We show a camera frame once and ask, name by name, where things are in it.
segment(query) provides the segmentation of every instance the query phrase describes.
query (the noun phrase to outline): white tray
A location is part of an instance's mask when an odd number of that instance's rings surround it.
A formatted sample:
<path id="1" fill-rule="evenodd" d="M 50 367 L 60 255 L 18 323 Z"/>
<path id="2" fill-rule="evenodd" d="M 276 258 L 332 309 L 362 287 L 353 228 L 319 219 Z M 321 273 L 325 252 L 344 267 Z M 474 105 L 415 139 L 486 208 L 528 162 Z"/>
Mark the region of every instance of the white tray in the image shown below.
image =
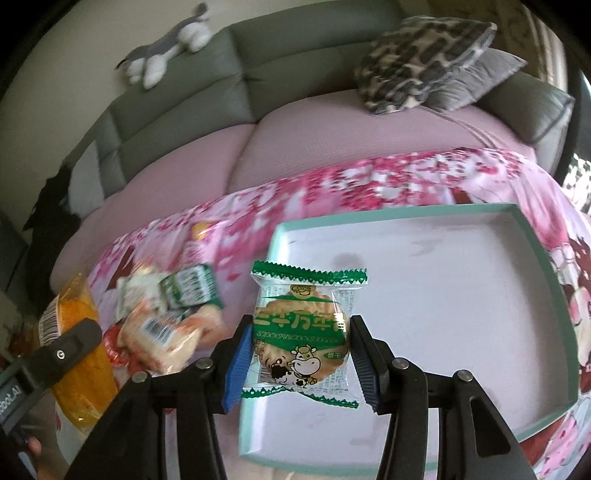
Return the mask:
<path id="1" fill-rule="evenodd" d="M 425 371 L 474 373 L 522 441 L 577 400 L 576 340 L 547 254 L 515 205 L 401 207 L 280 225 L 268 260 L 368 269 L 355 297 L 372 336 Z M 389 416 L 283 392 L 242 400 L 239 450 L 286 471 L 370 476 Z M 430 410 L 427 469 L 436 468 Z"/>

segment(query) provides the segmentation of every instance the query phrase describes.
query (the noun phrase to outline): wall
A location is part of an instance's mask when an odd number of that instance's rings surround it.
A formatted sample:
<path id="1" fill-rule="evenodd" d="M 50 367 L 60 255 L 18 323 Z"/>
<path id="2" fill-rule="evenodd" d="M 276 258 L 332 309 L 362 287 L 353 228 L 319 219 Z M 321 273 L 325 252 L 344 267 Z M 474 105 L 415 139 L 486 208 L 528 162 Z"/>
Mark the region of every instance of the wall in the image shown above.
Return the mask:
<path id="1" fill-rule="evenodd" d="M 209 0 L 210 26 L 323 0 Z M 0 102 L 0 210 L 21 230 L 45 179 L 125 90 L 132 48 L 188 17 L 199 0 L 82 0 L 37 44 Z"/>

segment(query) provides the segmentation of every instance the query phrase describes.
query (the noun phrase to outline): gray and white plush cat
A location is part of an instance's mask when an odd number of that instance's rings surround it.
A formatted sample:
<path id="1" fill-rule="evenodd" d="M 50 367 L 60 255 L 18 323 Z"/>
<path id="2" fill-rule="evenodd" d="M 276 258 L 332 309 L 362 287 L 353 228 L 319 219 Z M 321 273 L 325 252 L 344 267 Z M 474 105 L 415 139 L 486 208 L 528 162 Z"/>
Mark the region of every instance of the gray and white plush cat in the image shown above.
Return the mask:
<path id="1" fill-rule="evenodd" d="M 117 65 L 123 68 L 130 84 L 144 80 L 144 88 L 156 85 L 166 73 L 167 62 L 183 50 L 201 50 L 211 40 L 212 32 L 207 26 L 209 7 L 198 4 L 192 17 L 176 24 L 165 36 L 151 45 L 142 45 L 130 51 Z"/>

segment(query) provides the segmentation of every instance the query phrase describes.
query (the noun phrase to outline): black cloth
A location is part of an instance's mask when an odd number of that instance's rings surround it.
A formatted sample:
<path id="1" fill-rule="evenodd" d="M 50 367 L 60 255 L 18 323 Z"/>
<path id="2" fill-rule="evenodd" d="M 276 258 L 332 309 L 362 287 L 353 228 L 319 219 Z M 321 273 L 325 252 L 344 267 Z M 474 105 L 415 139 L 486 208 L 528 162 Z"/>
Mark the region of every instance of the black cloth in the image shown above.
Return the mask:
<path id="1" fill-rule="evenodd" d="M 55 297 L 49 284 L 51 271 L 66 242 L 80 228 L 80 217 L 61 205 L 68 194 L 71 176 L 71 169 L 62 166 L 55 177 L 46 181 L 23 227 L 23 230 L 33 229 L 25 264 L 25 285 L 37 315 Z"/>

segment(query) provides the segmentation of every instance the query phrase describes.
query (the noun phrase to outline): blue gripper pad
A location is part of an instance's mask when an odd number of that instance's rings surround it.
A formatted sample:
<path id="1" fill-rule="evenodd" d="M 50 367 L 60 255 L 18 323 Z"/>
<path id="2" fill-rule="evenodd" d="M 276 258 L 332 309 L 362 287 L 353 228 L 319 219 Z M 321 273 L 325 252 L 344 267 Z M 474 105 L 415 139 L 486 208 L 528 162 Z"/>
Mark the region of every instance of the blue gripper pad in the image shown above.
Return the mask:
<path id="1" fill-rule="evenodd" d="M 378 374 L 363 347 L 363 343 L 355 334 L 351 335 L 351 357 L 363 391 L 363 397 L 366 403 L 376 411 L 379 400 Z"/>
<path id="2" fill-rule="evenodd" d="M 222 398 L 222 408 L 228 413 L 242 395 L 242 387 L 246 381 L 246 374 L 251 366 L 254 344 L 252 341 L 252 324 L 244 329 L 238 348 L 234 353 L 230 368 L 226 373 L 225 395 Z"/>

